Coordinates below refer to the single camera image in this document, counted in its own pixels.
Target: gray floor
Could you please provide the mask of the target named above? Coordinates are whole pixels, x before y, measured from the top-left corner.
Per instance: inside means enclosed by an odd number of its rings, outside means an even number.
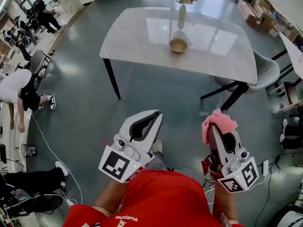
[[[122,100],[118,101],[112,89],[99,51],[107,31],[126,8],[173,7],[175,0],[97,0],[91,3],[70,28],[53,56],[39,93],[55,93],[57,108],[52,113],[48,107],[34,113],[49,145],[73,172],[83,192],[84,204],[92,204],[106,185],[108,178],[98,170],[105,145],[112,142],[123,121],[140,111],[159,109],[164,112],[164,122],[159,138],[164,143],[168,165],[190,168],[201,178],[201,160],[208,146],[201,142],[201,124],[230,95],[223,92],[201,103],[200,96],[218,88],[212,77],[171,68],[112,61]],[[260,33],[245,23],[237,5],[231,0],[200,0],[189,5],[194,10],[213,17],[225,18],[247,33],[253,49],[269,58],[284,49],[279,38]],[[289,62],[286,55],[279,61],[281,68]],[[297,79],[294,73],[288,80]],[[242,96],[227,111],[238,123],[238,132],[244,147],[255,157],[257,164],[268,159],[274,161],[282,153],[279,135],[285,115],[273,115],[272,108],[279,103],[269,98],[263,90],[255,95]],[[54,166],[55,157],[46,147],[33,119],[28,142],[38,147],[38,156],[28,159],[28,169],[48,170]],[[281,175],[273,174],[270,183],[270,200],[259,218],[258,227],[265,226],[277,210],[294,197],[301,181],[302,169],[294,167],[291,155],[281,158]],[[267,198],[267,184],[251,192],[235,195],[240,221],[247,227],[255,219]],[[73,179],[67,181],[68,197],[80,202],[79,190]],[[67,208],[61,207],[63,214]],[[51,226],[62,222],[59,212],[39,215]]]

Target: pink sponge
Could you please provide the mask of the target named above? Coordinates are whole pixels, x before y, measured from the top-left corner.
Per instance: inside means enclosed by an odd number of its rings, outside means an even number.
[[[237,122],[231,120],[230,116],[221,113],[220,109],[214,110],[213,114],[208,116],[202,124],[202,142],[204,144],[208,143],[207,130],[210,123],[215,123],[222,134],[230,133],[238,127]]]

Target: white shirt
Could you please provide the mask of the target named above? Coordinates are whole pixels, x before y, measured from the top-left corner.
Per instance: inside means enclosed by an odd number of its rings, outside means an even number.
[[[17,70],[0,83],[0,101],[7,104],[17,104],[21,89],[24,88],[32,77],[29,70]]]

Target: black shorts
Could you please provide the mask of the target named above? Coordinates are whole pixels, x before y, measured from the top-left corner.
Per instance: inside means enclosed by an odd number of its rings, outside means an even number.
[[[40,103],[40,96],[38,96],[35,90],[35,78],[33,76],[27,85],[21,89],[20,98],[23,101],[24,111],[27,111],[28,108],[33,111],[37,110]]]

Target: red shirt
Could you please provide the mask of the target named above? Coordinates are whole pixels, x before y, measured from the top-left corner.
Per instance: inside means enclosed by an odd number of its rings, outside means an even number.
[[[129,183],[119,212],[107,218],[89,206],[74,205],[63,227],[85,224],[90,227],[221,227],[210,213],[198,182],[180,173],[156,170],[142,171]]]

